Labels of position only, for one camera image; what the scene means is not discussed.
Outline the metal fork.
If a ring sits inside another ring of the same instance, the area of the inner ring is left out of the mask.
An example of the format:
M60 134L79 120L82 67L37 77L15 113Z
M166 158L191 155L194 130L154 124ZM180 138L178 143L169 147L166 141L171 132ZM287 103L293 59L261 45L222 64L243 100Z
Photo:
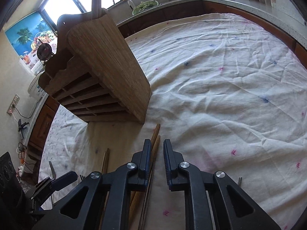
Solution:
M53 164L52 164L51 160L49 160L48 163L50 165L52 179L55 180L56 179L56 173L55 173L55 169L53 167ZM53 207L54 206L53 195L50 196L50 200L51 200L51 206Z

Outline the metal chopstick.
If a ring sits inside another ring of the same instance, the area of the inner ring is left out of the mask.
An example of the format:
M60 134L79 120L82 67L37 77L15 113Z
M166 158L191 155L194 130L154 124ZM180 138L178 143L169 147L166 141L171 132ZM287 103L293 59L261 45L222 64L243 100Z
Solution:
M147 190L146 190L145 196L144 196L142 211L141 211L141 214L140 214L140 219L139 219L139 224L138 224L138 230L143 230L145 228L148 205L149 205L149 198L150 198L151 188L152 188L152 184L153 184L155 162L156 162L156 158L154 158L153 164L152 164L151 169L150 169L150 176L149 176Z

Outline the metal spoon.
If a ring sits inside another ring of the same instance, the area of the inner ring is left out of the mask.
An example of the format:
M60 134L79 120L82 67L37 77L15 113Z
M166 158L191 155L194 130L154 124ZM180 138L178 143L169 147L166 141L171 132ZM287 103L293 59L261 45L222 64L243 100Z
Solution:
M47 61L49 60L54 53L52 52L52 47L48 43L44 43L39 39L39 42L41 43L40 46L37 49L37 57L41 61Z

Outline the white spotted tablecloth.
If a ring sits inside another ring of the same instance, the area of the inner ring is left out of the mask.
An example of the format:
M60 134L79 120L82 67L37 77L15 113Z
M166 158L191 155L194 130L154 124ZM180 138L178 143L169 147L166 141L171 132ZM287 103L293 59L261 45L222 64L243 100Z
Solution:
M306 69L278 38L234 14L162 22L126 39L152 95L144 124L85 123L60 106L39 179L128 163L151 138L201 171L224 171L279 225L306 208Z

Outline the white rice cooker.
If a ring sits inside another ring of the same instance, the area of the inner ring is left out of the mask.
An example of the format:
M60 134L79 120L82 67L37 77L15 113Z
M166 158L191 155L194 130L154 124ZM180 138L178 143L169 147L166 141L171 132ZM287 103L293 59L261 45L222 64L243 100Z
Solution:
M43 73L44 72L37 74L28 87L29 97L37 101L40 101L45 94L45 91L39 86L39 78Z

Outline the wooden utensil holder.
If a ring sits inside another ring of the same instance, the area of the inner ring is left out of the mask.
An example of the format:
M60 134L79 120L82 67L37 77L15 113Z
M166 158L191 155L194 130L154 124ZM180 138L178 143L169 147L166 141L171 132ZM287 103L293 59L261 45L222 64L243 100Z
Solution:
M57 29L39 86L85 122L144 123L150 84L107 11L62 15Z

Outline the tropical fruit poster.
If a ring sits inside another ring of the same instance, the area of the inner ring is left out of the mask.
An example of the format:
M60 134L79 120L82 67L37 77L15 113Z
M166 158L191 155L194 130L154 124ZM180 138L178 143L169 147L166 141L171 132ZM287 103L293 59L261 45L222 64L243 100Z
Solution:
M37 57L42 43L48 43L52 52L57 50L57 36L39 12L34 12L15 23L5 34L23 63L32 73L43 69L43 62Z

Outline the green colander with vegetables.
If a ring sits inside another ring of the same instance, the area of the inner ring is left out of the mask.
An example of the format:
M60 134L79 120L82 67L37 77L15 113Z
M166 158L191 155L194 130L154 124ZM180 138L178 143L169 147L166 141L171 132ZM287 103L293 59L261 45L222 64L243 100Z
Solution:
M155 6L158 6L159 5L159 2L156 1L156 0L150 0L150 1L145 1L145 2L141 2L139 5L137 5L133 11L132 11L132 15L137 15L141 12L144 12L148 9L151 9Z

